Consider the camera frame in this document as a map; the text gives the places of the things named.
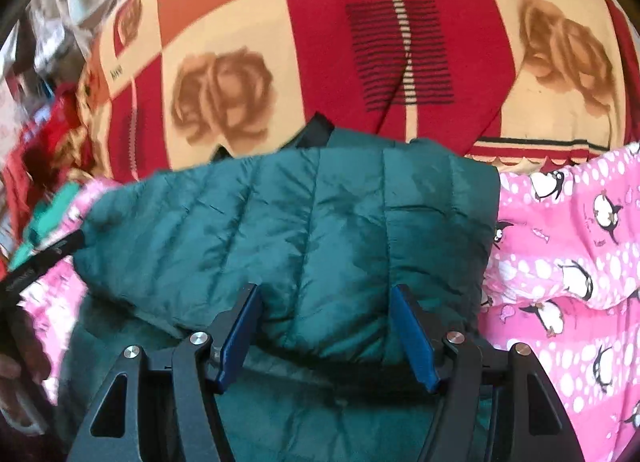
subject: person's hand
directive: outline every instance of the person's hand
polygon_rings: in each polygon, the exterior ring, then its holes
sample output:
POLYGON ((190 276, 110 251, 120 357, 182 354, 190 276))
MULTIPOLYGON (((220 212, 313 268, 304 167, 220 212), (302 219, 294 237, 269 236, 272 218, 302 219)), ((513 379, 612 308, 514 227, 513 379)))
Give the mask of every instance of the person's hand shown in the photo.
MULTIPOLYGON (((39 384, 49 378, 51 363, 42 349, 42 344, 36 338, 31 316, 23 309, 16 309, 9 318, 9 326, 31 379, 39 384)), ((0 337, 0 344, 5 341, 5 338, 0 337)), ((0 408, 12 421, 28 426, 29 417, 15 393, 15 381, 21 375, 20 363, 5 354, 0 354, 0 408)))

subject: silver screw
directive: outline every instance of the silver screw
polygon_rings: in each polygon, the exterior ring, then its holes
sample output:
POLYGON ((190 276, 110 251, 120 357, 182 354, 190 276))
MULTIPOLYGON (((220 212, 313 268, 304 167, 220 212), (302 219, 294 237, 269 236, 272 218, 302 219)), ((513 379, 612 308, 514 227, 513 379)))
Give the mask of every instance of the silver screw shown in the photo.
POLYGON ((516 343, 516 352, 521 356, 528 356, 531 353, 531 347, 526 343, 516 343))
POLYGON ((454 345, 462 345, 465 342, 465 335, 462 332, 452 330, 447 332, 447 341, 454 345))
POLYGON ((209 335, 206 332, 194 332, 191 334, 189 341, 194 345, 202 345, 203 343, 206 343, 208 339, 209 335))
POLYGON ((136 345, 131 345, 124 349, 124 357, 127 359, 133 359, 134 357, 138 357, 140 354, 140 347, 136 345))

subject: brown rose print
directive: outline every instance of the brown rose print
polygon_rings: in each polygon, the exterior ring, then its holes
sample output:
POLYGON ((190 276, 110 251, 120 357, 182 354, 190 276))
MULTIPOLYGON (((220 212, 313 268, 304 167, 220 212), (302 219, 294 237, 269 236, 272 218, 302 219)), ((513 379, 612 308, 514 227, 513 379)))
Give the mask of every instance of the brown rose print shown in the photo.
POLYGON ((138 29, 142 20, 142 0, 127 0, 118 16, 118 36, 126 48, 138 38, 138 29))
POLYGON ((188 56, 175 79, 175 127, 189 143, 224 135, 234 153, 248 153, 267 137, 272 83, 262 56, 246 48, 188 56))
POLYGON ((556 92, 576 89, 591 115, 607 115, 614 90, 612 67, 591 30, 545 0, 521 0, 519 14, 524 68, 556 92))

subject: green cloth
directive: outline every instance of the green cloth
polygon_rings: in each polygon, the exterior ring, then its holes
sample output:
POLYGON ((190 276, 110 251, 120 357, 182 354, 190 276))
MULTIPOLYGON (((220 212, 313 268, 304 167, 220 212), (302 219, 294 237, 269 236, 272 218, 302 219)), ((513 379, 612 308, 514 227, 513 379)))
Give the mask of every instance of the green cloth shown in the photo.
POLYGON ((60 378, 66 438, 126 346, 175 344, 254 282, 257 344, 218 399, 236 460, 417 458, 434 400, 390 326, 389 289, 406 283, 477 338, 497 171, 428 141, 334 134, 339 147, 160 173, 94 205, 74 255, 90 297, 60 378))
POLYGON ((9 263, 12 271, 18 265, 26 261, 35 248, 37 248, 47 236, 56 230, 71 201, 80 191, 77 182, 67 182, 54 195, 49 202, 41 200, 33 210, 33 216, 22 233, 22 244, 15 250, 9 263))

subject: black stripe pattern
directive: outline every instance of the black stripe pattern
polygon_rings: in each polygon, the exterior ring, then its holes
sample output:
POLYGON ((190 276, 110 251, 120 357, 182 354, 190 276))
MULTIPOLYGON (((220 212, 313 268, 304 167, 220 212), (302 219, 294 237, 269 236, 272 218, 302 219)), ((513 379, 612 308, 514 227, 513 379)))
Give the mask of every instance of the black stripe pattern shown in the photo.
POLYGON ((359 2, 346 11, 368 112, 454 102, 434 1, 359 2))

